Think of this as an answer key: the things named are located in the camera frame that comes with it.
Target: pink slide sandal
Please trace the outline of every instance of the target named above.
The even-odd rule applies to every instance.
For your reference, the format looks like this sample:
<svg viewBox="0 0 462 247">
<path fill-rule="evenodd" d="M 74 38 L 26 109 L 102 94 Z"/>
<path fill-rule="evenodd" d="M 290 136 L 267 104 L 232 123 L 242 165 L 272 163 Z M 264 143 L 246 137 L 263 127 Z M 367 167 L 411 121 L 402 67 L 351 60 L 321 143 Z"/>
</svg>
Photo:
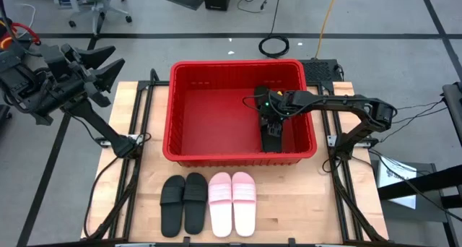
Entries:
<svg viewBox="0 0 462 247">
<path fill-rule="evenodd" d="M 209 206 L 213 233 L 217 237 L 227 237 L 232 229 L 232 190 L 228 173 L 217 173 L 210 180 Z"/>
<path fill-rule="evenodd" d="M 232 176 L 232 205 L 236 233 L 248 237 L 255 231 L 256 187 L 253 178 L 244 172 Z"/>
</svg>

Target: slipper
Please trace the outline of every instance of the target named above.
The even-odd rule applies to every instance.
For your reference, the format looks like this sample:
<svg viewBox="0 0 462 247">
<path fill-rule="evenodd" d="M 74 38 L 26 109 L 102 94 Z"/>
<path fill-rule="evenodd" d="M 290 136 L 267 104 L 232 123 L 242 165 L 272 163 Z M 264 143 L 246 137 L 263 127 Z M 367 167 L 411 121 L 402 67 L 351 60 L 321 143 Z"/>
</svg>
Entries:
<svg viewBox="0 0 462 247">
<path fill-rule="evenodd" d="M 191 173 L 186 178 L 183 202 L 185 205 L 185 231 L 199 234 L 204 228 L 207 207 L 207 180 L 199 173 Z"/>
<path fill-rule="evenodd" d="M 232 229 L 231 177 L 220 172 L 209 182 L 209 206 L 212 232 L 217 237 L 226 237 Z"/>
<path fill-rule="evenodd" d="M 185 179 L 174 175 L 167 179 L 160 194 L 160 231 L 165 237 L 175 237 L 181 229 Z"/>
<path fill-rule="evenodd" d="M 248 237 L 255 231 L 256 187 L 251 176 L 237 172 L 232 176 L 234 224 L 239 236 Z"/>
</svg>

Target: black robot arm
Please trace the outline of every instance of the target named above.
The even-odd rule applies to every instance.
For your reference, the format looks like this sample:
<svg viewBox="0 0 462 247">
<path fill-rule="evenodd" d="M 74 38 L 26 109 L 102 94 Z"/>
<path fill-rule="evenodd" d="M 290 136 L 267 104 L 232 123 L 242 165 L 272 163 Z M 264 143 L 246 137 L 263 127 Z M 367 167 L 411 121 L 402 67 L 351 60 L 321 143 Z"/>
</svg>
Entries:
<svg viewBox="0 0 462 247">
<path fill-rule="evenodd" d="M 337 136 L 331 148 L 334 156 L 344 160 L 352 157 L 354 145 L 374 131 L 383 132 L 391 127 L 396 109 L 382 100 L 362 95 L 314 95 L 308 91 L 276 92 L 266 87 L 255 90 L 257 109 L 260 112 L 263 150 L 281 152 L 282 123 L 284 120 L 313 110 L 346 111 L 361 121 L 350 132 Z"/>
<path fill-rule="evenodd" d="M 116 60 L 98 69 L 116 50 L 114 46 L 83 51 L 69 44 L 40 46 L 47 67 L 31 70 L 8 51 L 0 52 L 0 86 L 5 103 L 29 113 L 38 125 L 51 125 L 49 113 L 60 108 L 81 117 L 99 131 L 118 157 L 135 153 L 136 142 L 117 134 L 92 109 L 90 100 L 100 107 L 110 105 L 102 92 L 110 92 L 125 61 Z"/>
</svg>

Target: red plastic bin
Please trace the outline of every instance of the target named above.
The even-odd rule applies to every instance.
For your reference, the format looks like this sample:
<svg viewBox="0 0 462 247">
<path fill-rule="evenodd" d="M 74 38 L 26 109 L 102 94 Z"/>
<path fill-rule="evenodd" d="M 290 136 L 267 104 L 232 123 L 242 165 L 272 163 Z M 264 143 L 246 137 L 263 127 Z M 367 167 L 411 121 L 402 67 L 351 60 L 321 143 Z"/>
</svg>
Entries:
<svg viewBox="0 0 462 247">
<path fill-rule="evenodd" d="M 310 114 L 284 122 L 282 153 L 265 153 L 258 112 L 243 105 L 259 85 L 306 90 L 299 61 L 183 61 L 170 74 L 163 144 L 168 160 L 186 167 L 290 165 L 315 154 Z M 253 99 L 246 102 L 255 106 Z"/>
</svg>

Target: wooden table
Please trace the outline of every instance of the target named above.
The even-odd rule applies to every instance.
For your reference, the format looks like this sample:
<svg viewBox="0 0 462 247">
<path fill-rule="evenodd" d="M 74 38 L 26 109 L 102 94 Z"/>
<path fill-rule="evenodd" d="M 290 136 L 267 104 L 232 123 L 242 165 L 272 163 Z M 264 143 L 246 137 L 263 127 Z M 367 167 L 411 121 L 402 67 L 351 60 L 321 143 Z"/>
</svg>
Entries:
<svg viewBox="0 0 462 247">
<path fill-rule="evenodd" d="M 136 85 L 136 82 L 118 84 L 109 124 L 121 134 L 128 133 Z M 350 82 L 337 82 L 334 83 L 334 87 L 336 95 L 353 95 Z M 168 87 L 155 87 L 147 128 L 152 139 L 144 147 L 130 241 L 182 242 L 184 236 L 190 236 L 192 243 L 287 243 L 288 238 L 295 238 L 297 243 L 341 243 L 331 175 L 321 170 L 321 164 L 328 158 L 328 155 L 320 111 L 312 112 L 318 151 L 312 158 L 301 160 L 296 165 L 183 168 L 176 162 L 165 159 L 162 154 L 167 98 Z M 351 130 L 359 123 L 358 117 L 352 113 L 340 113 L 339 115 L 344 131 Z M 138 127 L 141 126 L 141 116 L 142 114 L 138 120 Z M 329 118 L 329 122 L 333 125 L 331 114 Z M 355 149 L 353 155 L 370 161 L 366 149 Z M 98 173 L 113 158 L 112 149 L 103 149 Z M 96 230 L 114 205 L 121 164 L 122 160 L 119 160 L 108 169 L 96 186 L 88 219 L 90 233 Z M 387 238 L 388 234 L 371 167 L 356 160 L 350 160 L 349 166 L 359 209 L 370 224 Z M 204 230 L 199 235 L 188 235 L 182 229 L 175 238 L 163 237 L 160 232 L 159 205 L 163 183 L 172 175 L 186 177 L 191 172 L 199 172 L 209 180 L 219 171 L 230 174 L 245 171 L 254 177 L 257 188 L 257 218 L 256 231 L 253 236 L 242 238 L 233 230 L 229 237 L 215 237 L 207 210 Z M 349 235 L 354 239 L 351 215 L 347 207 L 345 210 Z M 125 209 L 121 211 L 119 221 L 123 222 L 125 213 Z M 117 236 L 122 235 L 121 231 L 122 226 L 118 226 Z"/>
</svg>

